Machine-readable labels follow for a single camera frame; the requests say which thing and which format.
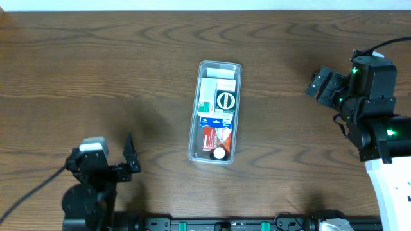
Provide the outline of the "dark green small box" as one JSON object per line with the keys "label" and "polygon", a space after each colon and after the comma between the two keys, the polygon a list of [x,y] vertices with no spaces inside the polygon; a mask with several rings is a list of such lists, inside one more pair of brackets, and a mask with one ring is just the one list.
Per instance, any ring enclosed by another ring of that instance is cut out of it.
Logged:
{"label": "dark green small box", "polygon": [[214,109],[216,112],[233,114],[236,108],[236,81],[218,79]]}

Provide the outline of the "clear plastic container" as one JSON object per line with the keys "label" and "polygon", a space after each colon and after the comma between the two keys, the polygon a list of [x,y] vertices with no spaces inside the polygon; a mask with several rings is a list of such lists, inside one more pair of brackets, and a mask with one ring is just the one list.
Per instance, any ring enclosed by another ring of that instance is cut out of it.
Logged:
{"label": "clear plastic container", "polygon": [[[240,95],[241,95],[241,74],[242,67],[240,64],[221,61],[205,60],[200,63],[198,68],[197,86],[195,89],[195,97],[193,102],[193,111],[191,117],[189,142],[188,142],[188,158],[193,162],[213,165],[229,165],[234,162],[236,151],[236,136],[238,130],[238,116],[240,111]],[[232,122],[232,139],[229,158],[227,161],[211,160],[210,154],[212,151],[202,150],[202,141],[204,136],[204,128],[200,127],[200,117],[198,115],[198,98],[200,95],[200,82],[202,78],[228,79],[236,81],[236,108],[233,113]]]}

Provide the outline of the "white green box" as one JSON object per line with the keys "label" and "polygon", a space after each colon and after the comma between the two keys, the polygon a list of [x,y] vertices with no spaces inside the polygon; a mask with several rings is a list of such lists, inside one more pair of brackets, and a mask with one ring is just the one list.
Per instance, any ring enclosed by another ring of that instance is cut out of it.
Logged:
{"label": "white green box", "polygon": [[200,95],[198,98],[198,115],[207,117],[214,114],[217,83],[218,80],[216,78],[201,79]]}

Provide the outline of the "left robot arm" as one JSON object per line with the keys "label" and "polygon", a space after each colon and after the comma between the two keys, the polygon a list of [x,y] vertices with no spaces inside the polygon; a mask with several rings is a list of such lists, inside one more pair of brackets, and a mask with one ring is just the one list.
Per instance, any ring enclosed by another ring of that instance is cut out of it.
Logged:
{"label": "left robot arm", "polygon": [[64,168],[79,181],[63,195],[64,230],[114,230],[117,184],[129,182],[141,171],[132,135],[123,148],[125,161],[110,165],[104,137],[85,138],[71,150]]}

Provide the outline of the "red medicine box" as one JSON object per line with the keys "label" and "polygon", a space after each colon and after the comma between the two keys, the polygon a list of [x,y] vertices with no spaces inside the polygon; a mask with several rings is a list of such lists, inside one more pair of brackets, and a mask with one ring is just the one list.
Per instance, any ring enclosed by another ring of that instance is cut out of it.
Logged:
{"label": "red medicine box", "polygon": [[213,151],[217,147],[222,147],[225,151],[230,152],[231,139],[231,129],[205,127],[202,141],[202,150]]}

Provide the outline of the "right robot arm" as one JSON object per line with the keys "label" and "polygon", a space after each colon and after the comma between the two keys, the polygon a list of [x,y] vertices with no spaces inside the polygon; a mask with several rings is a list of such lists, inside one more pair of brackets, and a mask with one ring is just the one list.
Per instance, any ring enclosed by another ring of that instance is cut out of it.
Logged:
{"label": "right robot arm", "polygon": [[348,75],[320,67],[306,94],[336,111],[333,120],[359,152],[376,193],[384,230],[410,230],[410,118],[394,111],[397,69],[359,56]]}

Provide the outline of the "dark bottle white cap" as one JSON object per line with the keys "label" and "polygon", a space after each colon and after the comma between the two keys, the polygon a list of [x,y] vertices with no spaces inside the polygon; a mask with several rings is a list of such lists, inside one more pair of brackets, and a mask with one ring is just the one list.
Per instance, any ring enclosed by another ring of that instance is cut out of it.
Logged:
{"label": "dark bottle white cap", "polygon": [[229,152],[227,152],[223,147],[215,148],[210,154],[211,160],[227,161],[228,158]]}

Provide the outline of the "blue tall carton box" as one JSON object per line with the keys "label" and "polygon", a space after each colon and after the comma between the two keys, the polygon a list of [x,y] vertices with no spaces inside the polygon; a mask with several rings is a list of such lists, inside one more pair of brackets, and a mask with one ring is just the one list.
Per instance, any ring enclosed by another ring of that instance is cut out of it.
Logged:
{"label": "blue tall carton box", "polygon": [[232,128],[233,114],[213,114],[200,117],[200,127],[212,127],[212,128]]}

